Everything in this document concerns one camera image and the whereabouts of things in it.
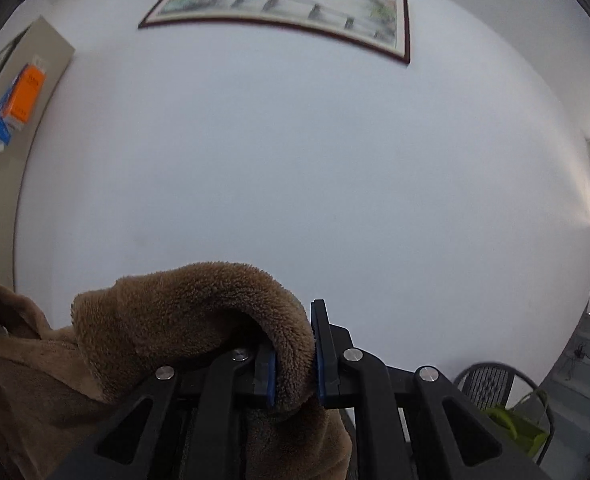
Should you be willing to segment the brown fleece garment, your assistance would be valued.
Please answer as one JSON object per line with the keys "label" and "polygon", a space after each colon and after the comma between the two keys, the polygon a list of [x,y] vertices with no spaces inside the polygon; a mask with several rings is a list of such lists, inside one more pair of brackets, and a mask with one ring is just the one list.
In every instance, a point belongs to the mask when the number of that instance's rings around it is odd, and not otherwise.
{"label": "brown fleece garment", "polygon": [[145,375],[230,342],[276,353],[273,408],[250,414],[252,479],[342,479],[352,443],[313,385],[314,338],[300,301],[245,263],[202,262],[74,298],[56,330],[0,286],[0,479],[44,479]]}

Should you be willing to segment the black mesh chair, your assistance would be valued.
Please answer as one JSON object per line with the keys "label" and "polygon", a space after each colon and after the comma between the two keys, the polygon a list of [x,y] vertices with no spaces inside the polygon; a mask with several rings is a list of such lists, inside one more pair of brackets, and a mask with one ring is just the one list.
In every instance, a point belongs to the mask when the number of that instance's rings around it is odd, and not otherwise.
{"label": "black mesh chair", "polygon": [[[516,370],[516,368],[508,364],[499,362],[475,363],[456,376],[454,384],[481,411],[491,408],[496,404],[500,404],[506,408],[512,408],[526,393],[530,393],[536,389],[543,390],[523,372]],[[537,400],[528,401],[526,408],[524,408],[524,413],[532,418],[539,416],[542,413],[541,404]],[[549,451],[556,429],[554,414],[550,407],[550,398],[549,418],[542,419],[542,426],[548,429],[549,422],[553,424],[552,436],[549,437],[549,441],[545,443],[542,450],[534,456],[533,460],[537,465],[542,464],[546,452]]]}

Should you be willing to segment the green bag on chair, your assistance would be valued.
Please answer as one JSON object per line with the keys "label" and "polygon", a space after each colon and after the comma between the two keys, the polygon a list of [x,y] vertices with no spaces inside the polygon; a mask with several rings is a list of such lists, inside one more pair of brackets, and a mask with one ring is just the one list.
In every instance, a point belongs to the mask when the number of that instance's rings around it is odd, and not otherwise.
{"label": "green bag on chair", "polygon": [[[535,418],[524,413],[527,402],[533,400],[537,400],[542,407],[542,413]],[[526,393],[512,408],[496,404],[482,412],[530,458],[534,458],[552,436],[552,422],[549,422],[548,429],[542,426],[542,419],[549,418],[549,396],[541,389]]]}

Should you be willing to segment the blue white box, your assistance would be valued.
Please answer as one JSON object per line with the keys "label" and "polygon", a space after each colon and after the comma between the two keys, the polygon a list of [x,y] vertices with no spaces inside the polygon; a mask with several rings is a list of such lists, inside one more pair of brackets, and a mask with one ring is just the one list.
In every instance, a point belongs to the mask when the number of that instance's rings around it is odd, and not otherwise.
{"label": "blue white box", "polygon": [[18,79],[19,76],[16,76],[12,80],[0,99],[0,153],[3,153],[7,145],[10,144],[13,133],[22,130],[26,123],[22,118],[15,116],[10,109],[10,99],[18,84]]}

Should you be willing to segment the orange box on shelf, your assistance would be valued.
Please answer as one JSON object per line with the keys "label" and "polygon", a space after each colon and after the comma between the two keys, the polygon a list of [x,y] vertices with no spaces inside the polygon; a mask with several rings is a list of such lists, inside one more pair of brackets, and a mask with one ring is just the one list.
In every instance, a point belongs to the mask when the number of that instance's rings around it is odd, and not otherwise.
{"label": "orange box on shelf", "polygon": [[21,129],[30,119],[45,81],[37,65],[27,64],[14,81],[4,107],[2,119],[14,129]]}

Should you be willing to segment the framed landscape painting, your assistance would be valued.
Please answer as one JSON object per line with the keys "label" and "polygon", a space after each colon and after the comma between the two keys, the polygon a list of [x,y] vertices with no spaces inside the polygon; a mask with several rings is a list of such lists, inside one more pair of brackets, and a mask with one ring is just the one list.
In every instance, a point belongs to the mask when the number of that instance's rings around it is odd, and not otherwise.
{"label": "framed landscape painting", "polygon": [[138,26],[216,21],[302,29],[411,62],[409,0],[158,0]]}

